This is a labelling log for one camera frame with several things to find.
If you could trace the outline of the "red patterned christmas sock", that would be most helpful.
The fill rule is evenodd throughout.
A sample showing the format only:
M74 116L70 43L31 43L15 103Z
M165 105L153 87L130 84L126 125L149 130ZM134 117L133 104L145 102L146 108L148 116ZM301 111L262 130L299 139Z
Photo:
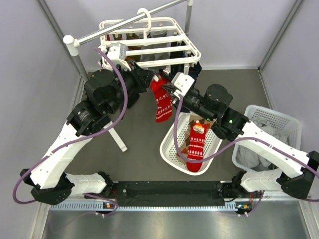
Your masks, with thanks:
M167 121L172 116L172 99L168 92L163 89L163 85L169 81L158 75L157 81L152 81L150 89L152 90L157 104L156 122L161 123Z

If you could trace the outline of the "white clip sock hanger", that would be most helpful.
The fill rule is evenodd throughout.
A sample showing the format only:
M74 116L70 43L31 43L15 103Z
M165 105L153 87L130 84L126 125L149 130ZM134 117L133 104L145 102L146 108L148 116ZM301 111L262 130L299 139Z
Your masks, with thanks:
M141 68L150 69L150 68L163 68L166 66L175 65L175 64L183 64L184 71L183 73L187 74L188 69L191 65L196 64L201 59L201 53L197 49L197 47L192 43L192 41L188 38L188 36L184 33L180 25L174 18L171 17L151 17L150 23L144 18L139 20L133 24L128 26L124 26L112 33L108 33L102 35L100 37L100 46L99 49L102 50L105 54L107 54L109 50L109 46L111 43L122 43L128 47L126 51L126 59L125 61L119 60L115 61L115 63L120 64L123 68L128 66L129 60L134 60ZM148 38L147 35L150 32L154 31L167 31L166 37L159 38ZM140 36L137 40L127 40L127 33L136 33ZM184 42L184 46L171 47L172 42L182 43ZM155 48L155 49L145 49L142 50L142 46L155 45L167 43L166 48ZM140 50L130 50L129 46L136 45L140 46ZM165 59L165 60L157 60L157 61L141 61L141 56L144 54L155 54L155 53L171 53L175 51L185 51L188 55L184 58L175 58L175 59Z

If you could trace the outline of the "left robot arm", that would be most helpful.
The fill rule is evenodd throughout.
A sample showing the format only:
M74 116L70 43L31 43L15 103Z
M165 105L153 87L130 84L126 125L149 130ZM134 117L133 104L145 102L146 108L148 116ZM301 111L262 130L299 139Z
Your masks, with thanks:
M94 137L111 126L110 114L130 108L141 93L147 91L156 75L153 70L129 63L130 70L117 67L98 70L85 83L86 99L75 106L67 117L62 131L46 153L46 160L34 169L24 169L21 176L32 186L35 201L57 205L69 196L93 194L109 197L113 181L105 172L91 175L72 175L65 169L77 153Z

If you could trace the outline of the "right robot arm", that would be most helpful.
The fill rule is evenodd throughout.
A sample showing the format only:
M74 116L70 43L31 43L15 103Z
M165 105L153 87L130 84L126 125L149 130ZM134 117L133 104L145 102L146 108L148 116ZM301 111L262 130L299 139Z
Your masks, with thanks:
M296 199L310 200L310 189L319 175L318 152L306 153L290 147L258 128L246 116L230 108L233 97L222 85L210 85L204 96L195 88L184 91L172 84L163 85L163 89L177 101L177 110L185 107L213 120L211 128L219 139L241 145L276 166L274 170L246 171L236 176L232 185L236 196L244 197L254 191L282 191Z

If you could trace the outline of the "olive striped sock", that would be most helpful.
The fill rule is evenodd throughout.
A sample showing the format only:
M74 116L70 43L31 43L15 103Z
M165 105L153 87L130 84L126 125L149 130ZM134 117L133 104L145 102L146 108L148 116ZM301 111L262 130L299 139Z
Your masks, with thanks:
M140 38L140 36L137 35L136 33L127 33L126 34L127 40L137 40L139 38ZM129 46L130 50L140 50L140 48L141 48L140 46L136 46L136 45Z

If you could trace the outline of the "argyle beige orange sock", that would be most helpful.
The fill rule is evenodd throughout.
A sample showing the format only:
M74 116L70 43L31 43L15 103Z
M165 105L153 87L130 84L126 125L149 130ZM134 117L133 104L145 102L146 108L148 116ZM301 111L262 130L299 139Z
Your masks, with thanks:
M187 129L185 132L184 143L179 148L181 153L183 154L183 156L186 158L187 158L187 151L188 151L188 146L189 146L190 130L191 130L191 127L194 125L194 123L197 120L199 120L207 128L206 136L207 136L209 130L211 129L212 125L215 123L215 120L207 120L207 119L204 119L198 115L190 115L188 123L187 123Z

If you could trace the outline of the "white perforated oval basket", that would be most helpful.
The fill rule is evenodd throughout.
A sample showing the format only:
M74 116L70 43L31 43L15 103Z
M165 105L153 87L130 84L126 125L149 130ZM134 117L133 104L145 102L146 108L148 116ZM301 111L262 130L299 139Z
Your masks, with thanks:
M197 115L193 112L179 114L179 119L177 124L177 143L179 146L182 146L182 144L186 140L185 133L190 123L189 119L192 116L197 116ZM198 172L189 171L186 164L177 158L177 151L174 145L174 138L173 138L174 136L173 128L174 128L174 125L171 126L171 128L167 132L166 136L164 137L160 145L159 152L162 159L173 168L191 176L198 176L205 173L208 170L209 166L211 165L211 162L213 161L213 159L203 162ZM204 158L216 153L219 150L221 143L222 143L222 140L219 139L211 129L209 129L206 134L205 145L203 149Z

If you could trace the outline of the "white rack base foot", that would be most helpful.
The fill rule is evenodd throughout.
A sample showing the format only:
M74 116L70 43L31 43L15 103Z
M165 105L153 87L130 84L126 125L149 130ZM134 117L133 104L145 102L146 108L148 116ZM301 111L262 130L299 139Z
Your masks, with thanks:
M125 152L128 150L127 146L125 145L125 143L120 138L120 136L118 135L118 133L116 132L114 128L109 129L108 132L122 152Z

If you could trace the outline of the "silver horizontal rack bar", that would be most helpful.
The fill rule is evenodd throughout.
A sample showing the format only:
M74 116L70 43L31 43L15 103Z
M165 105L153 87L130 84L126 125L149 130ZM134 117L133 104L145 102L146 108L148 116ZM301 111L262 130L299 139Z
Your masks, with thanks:
M184 2L184 0L174 0L174 1L171 1L171 2L166 3L164 5L158 6L152 10L140 8L138 10L137 15L135 15L131 18L128 18L128 19L121 20L120 22L113 24L108 28L103 28L102 30L97 30L89 35L86 35L86 36L80 38L80 39L75 39L72 35L65 35L63 37L63 43L67 47L70 55L72 57L76 57L79 55L79 51L77 50L77 48L79 48L81 45L83 45L89 41L92 41L98 37L101 37L102 35L112 33L113 31L116 31L124 26L133 24L133 23L135 23L139 20L142 20L144 18L146 18L149 21L148 26L150 26L151 25L151 23L150 23L151 15L159 13L163 10L168 9L168 8L171 8L171 7L178 5L182 2Z

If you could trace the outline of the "far silver rack pole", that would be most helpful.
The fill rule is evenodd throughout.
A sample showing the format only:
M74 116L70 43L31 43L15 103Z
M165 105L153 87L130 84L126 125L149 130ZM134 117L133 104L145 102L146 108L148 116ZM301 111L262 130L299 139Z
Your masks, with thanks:
M188 36L191 23L191 14L194 0L187 0L184 33Z

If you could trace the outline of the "grey clothes in basket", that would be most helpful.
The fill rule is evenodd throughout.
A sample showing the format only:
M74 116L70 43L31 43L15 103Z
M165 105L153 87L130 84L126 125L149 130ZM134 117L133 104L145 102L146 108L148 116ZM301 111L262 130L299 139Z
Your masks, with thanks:
M288 144L288 135L286 133L280 132L270 125L270 123L263 118L254 118L252 122L261 130L278 139L279 141ZM255 171L266 171L277 169L277 166L264 157L258 155L257 153L251 151L250 149L238 146L237 151L237 162L247 168L253 169Z

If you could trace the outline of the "white rectangular mesh basket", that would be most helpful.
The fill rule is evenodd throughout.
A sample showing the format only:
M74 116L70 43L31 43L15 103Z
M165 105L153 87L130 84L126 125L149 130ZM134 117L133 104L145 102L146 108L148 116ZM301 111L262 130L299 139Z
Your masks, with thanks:
M286 115L265 107L256 106L256 105L249 105L246 108L244 115L248 117L251 121L254 118L266 119L272 127L288 135L289 142L287 145L296 149L300 149L301 136L302 136L302 124L297 119L289 115ZM245 171L254 171L253 169L244 167L237 162L236 157L237 157L238 146L239 145L235 145L234 147L234 151L232 154L233 163L238 168L241 168Z

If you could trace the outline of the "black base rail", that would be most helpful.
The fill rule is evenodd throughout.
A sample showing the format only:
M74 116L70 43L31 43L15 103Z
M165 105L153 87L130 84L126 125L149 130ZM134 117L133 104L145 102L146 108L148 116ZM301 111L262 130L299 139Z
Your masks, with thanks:
M115 184L120 206L224 206L215 181L121 181Z

